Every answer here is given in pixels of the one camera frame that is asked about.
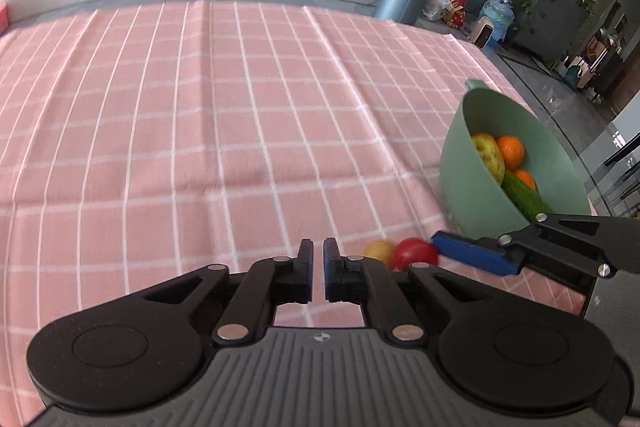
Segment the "brown longan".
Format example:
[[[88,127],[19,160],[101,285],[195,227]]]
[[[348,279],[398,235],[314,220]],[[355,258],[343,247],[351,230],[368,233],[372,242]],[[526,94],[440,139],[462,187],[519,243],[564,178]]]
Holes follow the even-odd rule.
[[[386,239],[372,241],[363,249],[363,257],[381,261],[387,268],[394,267],[394,250],[396,245]]]

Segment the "green cucumber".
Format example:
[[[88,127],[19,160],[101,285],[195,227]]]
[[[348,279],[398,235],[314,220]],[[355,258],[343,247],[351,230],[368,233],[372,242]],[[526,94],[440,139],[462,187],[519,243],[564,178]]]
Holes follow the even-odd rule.
[[[535,222],[536,217],[541,213],[550,215],[553,212],[548,202],[545,202],[535,190],[528,187],[510,171],[504,173],[502,189],[529,222]]]

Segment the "orange mandarin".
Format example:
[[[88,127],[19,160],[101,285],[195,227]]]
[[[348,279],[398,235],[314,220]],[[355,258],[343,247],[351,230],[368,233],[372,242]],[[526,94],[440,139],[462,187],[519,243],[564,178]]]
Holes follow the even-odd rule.
[[[516,136],[503,135],[497,139],[497,145],[506,169],[514,171],[520,168],[526,155],[523,143]]]
[[[513,171],[514,176],[516,176],[519,180],[521,180],[526,186],[528,186],[531,190],[537,190],[537,183],[534,177],[526,170],[516,169]]]

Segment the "large yellow-green pomelo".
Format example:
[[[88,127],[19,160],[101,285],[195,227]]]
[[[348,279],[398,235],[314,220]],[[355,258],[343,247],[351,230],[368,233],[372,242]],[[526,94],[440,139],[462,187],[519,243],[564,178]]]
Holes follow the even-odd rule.
[[[491,176],[499,185],[503,184],[506,164],[504,163],[504,158],[499,150],[497,141],[486,133],[473,133],[471,140],[478,156],[480,156],[480,159],[483,161],[483,164]]]

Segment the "green plastic colander bowl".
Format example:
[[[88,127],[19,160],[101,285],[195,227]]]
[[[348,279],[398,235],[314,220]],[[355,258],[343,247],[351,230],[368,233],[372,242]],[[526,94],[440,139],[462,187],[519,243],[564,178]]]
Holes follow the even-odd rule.
[[[546,207],[589,216],[584,184],[555,136],[529,110],[484,81],[469,79],[465,86],[439,165],[442,200],[462,234],[472,239],[498,237],[527,227],[534,217],[523,215],[495,180],[472,142],[474,133],[519,139],[525,148],[523,169],[533,176]]]

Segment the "pink checkered tablecloth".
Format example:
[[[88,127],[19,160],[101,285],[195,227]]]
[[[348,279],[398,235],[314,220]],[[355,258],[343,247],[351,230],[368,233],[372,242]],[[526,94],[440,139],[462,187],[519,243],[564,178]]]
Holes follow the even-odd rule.
[[[212,262],[448,227],[469,43],[318,8],[160,2],[1,39],[1,421],[42,408],[26,348],[58,317]]]

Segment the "dark grey drawer cabinet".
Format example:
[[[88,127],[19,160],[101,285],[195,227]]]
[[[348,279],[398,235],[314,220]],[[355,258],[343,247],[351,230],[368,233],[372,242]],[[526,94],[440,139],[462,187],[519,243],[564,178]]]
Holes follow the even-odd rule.
[[[518,12],[508,33],[508,43],[533,54],[544,64],[553,65],[566,57],[588,11],[579,0],[530,1],[529,12]]]

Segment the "blue water jug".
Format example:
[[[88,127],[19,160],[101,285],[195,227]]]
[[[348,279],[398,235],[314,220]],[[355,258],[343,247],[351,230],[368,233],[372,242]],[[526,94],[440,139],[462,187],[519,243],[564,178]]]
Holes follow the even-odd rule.
[[[494,28],[489,44],[495,46],[506,36],[506,32],[514,21],[513,0],[487,0],[480,10],[480,17],[486,17]]]

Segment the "white plastic bag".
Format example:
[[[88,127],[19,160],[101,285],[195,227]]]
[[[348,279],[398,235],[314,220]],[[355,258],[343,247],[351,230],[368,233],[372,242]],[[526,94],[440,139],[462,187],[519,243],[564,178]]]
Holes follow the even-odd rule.
[[[450,4],[450,0],[427,0],[423,16],[431,22],[440,20],[444,13],[449,10]]]

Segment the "pink storage box on floor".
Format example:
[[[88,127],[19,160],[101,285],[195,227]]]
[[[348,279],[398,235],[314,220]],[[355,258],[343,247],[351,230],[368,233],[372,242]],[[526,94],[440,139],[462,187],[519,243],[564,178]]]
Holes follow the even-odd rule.
[[[9,28],[9,11],[8,6],[1,2],[0,3],[0,35],[3,35]]]

